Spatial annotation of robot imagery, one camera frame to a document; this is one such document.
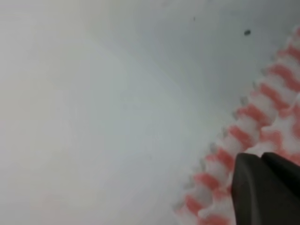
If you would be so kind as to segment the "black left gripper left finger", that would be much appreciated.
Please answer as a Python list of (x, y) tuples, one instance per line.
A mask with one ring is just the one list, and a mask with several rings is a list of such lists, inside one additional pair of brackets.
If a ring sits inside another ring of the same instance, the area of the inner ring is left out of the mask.
[(236, 157), (232, 201), (238, 225), (298, 225), (300, 200), (253, 154)]

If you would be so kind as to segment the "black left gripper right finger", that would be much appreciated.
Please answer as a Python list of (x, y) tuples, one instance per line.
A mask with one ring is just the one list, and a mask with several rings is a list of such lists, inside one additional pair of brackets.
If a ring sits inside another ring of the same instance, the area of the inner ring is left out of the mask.
[(264, 153), (261, 160), (275, 176), (300, 199), (300, 167), (275, 153)]

